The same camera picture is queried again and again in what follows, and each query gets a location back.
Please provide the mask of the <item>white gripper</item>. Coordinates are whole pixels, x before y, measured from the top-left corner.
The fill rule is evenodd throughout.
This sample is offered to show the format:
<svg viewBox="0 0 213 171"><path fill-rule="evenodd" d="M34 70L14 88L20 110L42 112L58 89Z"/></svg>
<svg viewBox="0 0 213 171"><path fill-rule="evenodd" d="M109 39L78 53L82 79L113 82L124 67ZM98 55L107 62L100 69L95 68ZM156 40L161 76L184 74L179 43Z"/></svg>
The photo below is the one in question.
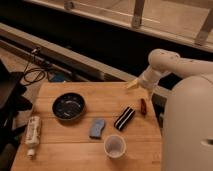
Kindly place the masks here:
<svg viewBox="0 0 213 171"><path fill-rule="evenodd" d="M153 90L157 86L159 80L161 79L162 74L154 70L152 67L148 67L143 73L139 76L138 79L134 79L129 82L126 86L127 89L136 89L139 84L141 87L147 89L148 91L148 99L151 100L153 96Z"/></svg>

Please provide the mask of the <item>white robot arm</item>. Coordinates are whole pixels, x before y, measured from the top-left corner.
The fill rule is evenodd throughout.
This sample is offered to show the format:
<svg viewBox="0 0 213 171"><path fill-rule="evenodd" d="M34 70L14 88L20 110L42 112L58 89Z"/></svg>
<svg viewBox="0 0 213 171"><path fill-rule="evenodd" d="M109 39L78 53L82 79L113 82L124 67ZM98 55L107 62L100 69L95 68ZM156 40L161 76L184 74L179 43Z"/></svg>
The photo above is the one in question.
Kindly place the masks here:
<svg viewBox="0 0 213 171"><path fill-rule="evenodd" d="M171 73L181 78L166 100L161 171L213 171L213 61L154 49L148 62L129 88L152 92Z"/></svg>

